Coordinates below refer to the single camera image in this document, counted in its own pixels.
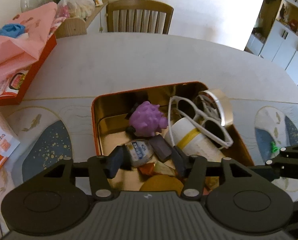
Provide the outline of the green pushpin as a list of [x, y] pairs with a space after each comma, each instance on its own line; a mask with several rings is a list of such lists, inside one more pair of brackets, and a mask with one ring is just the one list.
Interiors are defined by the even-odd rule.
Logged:
[[280, 148], [276, 145], [274, 141], [270, 142], [270, 149], [272, 153], [279, 152]]

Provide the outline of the orange fruit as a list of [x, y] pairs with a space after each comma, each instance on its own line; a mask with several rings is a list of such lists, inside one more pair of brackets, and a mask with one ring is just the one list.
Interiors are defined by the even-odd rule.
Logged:
[[167, 175], [155, 175], [146, 180], [139, 191], [176, 191], [177, 194], [180, 194], [183, 187], [183, 183], [175, 177]]

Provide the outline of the white yellow pill bottle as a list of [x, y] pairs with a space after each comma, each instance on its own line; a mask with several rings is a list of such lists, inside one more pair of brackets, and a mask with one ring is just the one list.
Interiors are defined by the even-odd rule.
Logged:
[[187, 118], [170, 120], [164, 139], [170, 146], [178, 146], [186, 155], [200, 155], [208, 161], [220, 162], [225, 155], [211, 140], [195, 128]]

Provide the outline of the dark purple block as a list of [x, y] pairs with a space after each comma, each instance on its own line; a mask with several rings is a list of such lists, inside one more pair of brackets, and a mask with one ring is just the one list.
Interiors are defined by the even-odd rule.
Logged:
[[171, 157], [171, 148], [166, 140], [160, 135], [156, 135], [148, 141], [152, 146], [156, 156], [162, 163], [166, 162]]

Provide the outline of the white sunglasses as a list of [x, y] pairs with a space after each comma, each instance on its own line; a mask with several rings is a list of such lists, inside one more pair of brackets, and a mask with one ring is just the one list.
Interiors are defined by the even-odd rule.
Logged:
[[233, 145], [233, 139], [227, 129], [221, 125], [219, 118], [206, 114], [193, 101], [187, 98], [181, 96], [170, 97], [168, 122], [170, 122], [172, 106], [175, 106], [175, 110], [180, 116], [187, 118], [195, 128], [212, 142], [215, 142], [219, 149], [229, 148]]

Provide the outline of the red snack packet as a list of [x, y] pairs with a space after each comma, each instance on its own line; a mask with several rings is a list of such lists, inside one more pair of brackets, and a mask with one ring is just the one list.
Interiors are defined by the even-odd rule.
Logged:
[[175, 177], [177, 175], [175, 169], [159, 161], [155, 163], [146, 163], [142, 166], [139, 166], [138, 170], [142, 175], [149, 177], [156, 175], [166, 175], [170, 177]]

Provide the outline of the small blue label bottle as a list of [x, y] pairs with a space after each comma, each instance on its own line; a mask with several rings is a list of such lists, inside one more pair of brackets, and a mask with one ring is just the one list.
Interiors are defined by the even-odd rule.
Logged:
[[154, 150], [148, 140], [138, 139], [128, 142], [126, 145], [133, 167], [145, 165], [154, 155]]

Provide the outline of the tape roll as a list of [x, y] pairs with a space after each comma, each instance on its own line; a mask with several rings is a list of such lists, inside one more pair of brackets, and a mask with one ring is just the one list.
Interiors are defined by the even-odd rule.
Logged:
[[217, 119], [221, 126], [228, 128], [233, 124], [233, 110], [229, 98], [220, 89], [207, 89], [199, 92], [204, 112]]

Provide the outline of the purple spiky toy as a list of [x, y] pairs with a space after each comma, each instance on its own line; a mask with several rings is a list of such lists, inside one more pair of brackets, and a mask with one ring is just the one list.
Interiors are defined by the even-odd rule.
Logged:
[[149, 101], [140, 104], [132, 113], [129, 125], [135, 130], [138, 137], [153, 137], [157, 132], [167, 129], [168, 120], [159, 105], [153, 105]]

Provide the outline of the round placemat left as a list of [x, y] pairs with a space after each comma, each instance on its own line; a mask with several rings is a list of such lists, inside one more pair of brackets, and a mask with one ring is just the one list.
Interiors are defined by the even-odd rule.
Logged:
[[20, 144], [0, 169], [0, 231], [9, 230], [1, 214], [3, 198], [14, 188], [61, 159], [72, 158], [69, 132], [61, 118], [45, 107], [24, 107], [6, 116]]

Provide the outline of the red cardboard box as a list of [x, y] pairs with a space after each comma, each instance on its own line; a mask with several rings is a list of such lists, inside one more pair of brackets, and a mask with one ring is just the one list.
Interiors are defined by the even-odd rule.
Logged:
[[11, 76], [6, 86], [9, 91], [0, 95], [0, 106], [18, 105], [22, 102], [36, 74], [56, 45], [56, 36], [53, 34], [47, 41], [39, 60], [29, 68], [20, 70]]

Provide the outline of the wooden side shelf cabinet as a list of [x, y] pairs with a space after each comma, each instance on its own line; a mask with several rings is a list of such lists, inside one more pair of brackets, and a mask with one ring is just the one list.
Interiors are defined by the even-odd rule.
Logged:
[[91, 16], [86, 20], [81, 18], [67, 18], [55, 31], [56, 38], [86, 35], [90, 25], [96, 24], [96, 31], [102, 32], [101, 11], [106, 7], [109, 0], [102, 0], [103, 5], [96, 7]]

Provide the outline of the blue cloth toy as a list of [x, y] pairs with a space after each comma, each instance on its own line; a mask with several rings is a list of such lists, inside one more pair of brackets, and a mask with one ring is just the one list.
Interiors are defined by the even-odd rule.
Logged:
[[6, 24], [0, 28], [0, 36], [17, 38], [25, 33], [25, 26], [22, 24]]

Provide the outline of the white plastic bag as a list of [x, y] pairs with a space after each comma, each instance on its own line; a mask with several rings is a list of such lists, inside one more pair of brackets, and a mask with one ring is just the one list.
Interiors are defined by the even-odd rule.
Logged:
[[56, 17], [89, 18], [95, 10], [95, 0], [60, 0], [57, 4]]

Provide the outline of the white wall cabinet unit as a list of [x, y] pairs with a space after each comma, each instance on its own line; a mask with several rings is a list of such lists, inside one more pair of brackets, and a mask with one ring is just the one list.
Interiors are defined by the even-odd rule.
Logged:
[[278, 65], [298, 85], [298, 0], [263, 0], [244, 50]]

